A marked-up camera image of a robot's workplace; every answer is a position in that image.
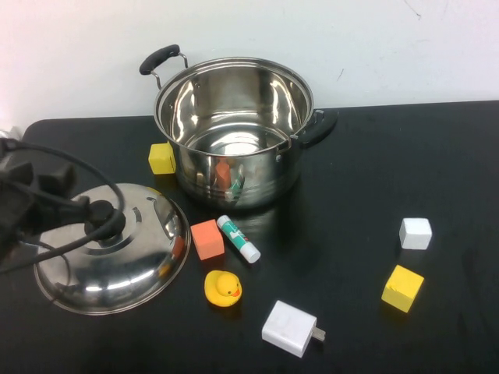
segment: black power cable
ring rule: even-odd
[[[43,242],[36,242],[36,243],[21,242],[21,244],[31,245],[33,247],[41,247],[41,248],[45,248],[45,249],[47,249],[49,251],[53,251],[55,249],[51,245],[48,245],[48,244],[43,243]],[[56,295],[53,298],[51,298],[50,302],[49,302],[49,305],[54,304],[56,301],[58,301],[65,294],[65,292],[67,291],[67,289],[69,287],[69,282],[71,281],[71,277],[72,277],[72,274],[71,274],[71,265],[69,265],[68,258],[66,257],[66,255],[60,255],[60,257],[64,260],[66,272],[68,273],[68,277],[66,278],[64,290],[63,291],[59,291],[58,295]]]
[[[53,259],[58,256],[62,256],[67,252],[73,251],[74,249],[78,249],[82,245],[86,245],[88,242],[92,242],[93,240],[98,240],[105,232],[109,230],[119,219],[120,215],[125,208],[125,197],[123,196],[122,191],[119,187],[108,177],[102,174],[98,169],[88,164],[87,162],[80,160],[77,157],[74,157],[66,152],[61,150],[54,150],[52,148],[48,148],[46,146],[38,146],[35,144],[29,144],[25,142],[20,142],[14,139],[4,139],[6,142],[4,143],[7,147],[7,151],[16,151],[16,150],[36,150],[38,152],[48,153],[56,157],[60,157],[66,161],[72,162],[81,168],[89,171],[96,177],[100,178],[104,183],[109,186],[109,188],[116,194],[118,198],[118,207],[114,211],[113,215],[105,224],[100,226],[97,230],[92,231],[88,235],[75,240],[74,242],[70,242],[69,244],[62,245],[58,248],[52,249],[49,252],[41,253],[36,255],[33,259],[25,259],[19,261],[18,263],[14,263],[13,265],[4,267],[0,269],[0,274],[10,273],[11,271],[23,269],[27,266],[36,265],[42,261],[46,261],[48,259]]]

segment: glue stick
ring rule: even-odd
[[[227,236],[231,243],[241,252],[249,263],[255,263],[260,258],[258,249],[248,241],[248,238],[235,226],[234,222],[227,216],[217,219],[217,226]]]

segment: black table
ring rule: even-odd
[[[262,252],[250,267],[227,247],[238,307],[208,305],[194,250],[159,296],[113,316],[49,305],[22,270],[0,281],[0,371],[497,372],[499,102],[346,108],[340,118],[306,151],[290,193],[233,214]],[[152,117],[41,121],[24,139],[160,190],[191,224],[219,215],[152,175],[149,147],[164,142]],[[59,164],[33,160],[38,171]],[[76,192],[99,184],[82,173]],[[403,217],[430,220],[428,250],[400,249]],[[380,300],[397,263],[425,277],[408,315]],[[325,344],[299,359],[262,341],[278,299],[315,315]]]

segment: white foam cube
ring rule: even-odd
[[[431,240],[431,226],[426,218],[404,218],[400,227],[403,249],[426,249]]]

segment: stainless steel lid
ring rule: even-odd
[[[126,224],[120,235],[67,253],[67,263],[56,257],[35,266],[43,293],[64,309],[87,315],[131,309],[159,294],[186,260],[191,234],[179,207],[142,185],[119,184],[119,188],[126,200]],[[117,205],[105,185],[80,196]],[[84,235],[83,224],[72,224],[43,233],[41,241],[59,247]]]

